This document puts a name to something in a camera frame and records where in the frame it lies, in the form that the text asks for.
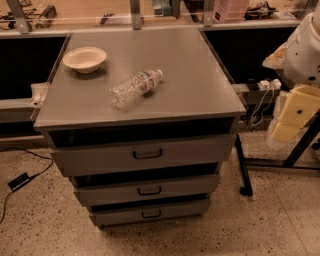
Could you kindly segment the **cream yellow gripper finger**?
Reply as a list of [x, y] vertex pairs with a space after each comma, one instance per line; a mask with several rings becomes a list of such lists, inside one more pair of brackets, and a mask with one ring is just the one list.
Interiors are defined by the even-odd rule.
[[287, 94], [271, 138], [281, 143], [291, 141], [319, 109], [320, 88], [299, 84]]

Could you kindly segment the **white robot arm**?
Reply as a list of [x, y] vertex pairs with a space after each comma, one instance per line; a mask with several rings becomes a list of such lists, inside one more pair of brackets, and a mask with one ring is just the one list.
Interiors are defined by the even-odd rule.
[[291, 141], [320, 109], [320, 8], [309, 13], [263, 66], [281, 69], [295, 84], [274, 116], [270, 139]]

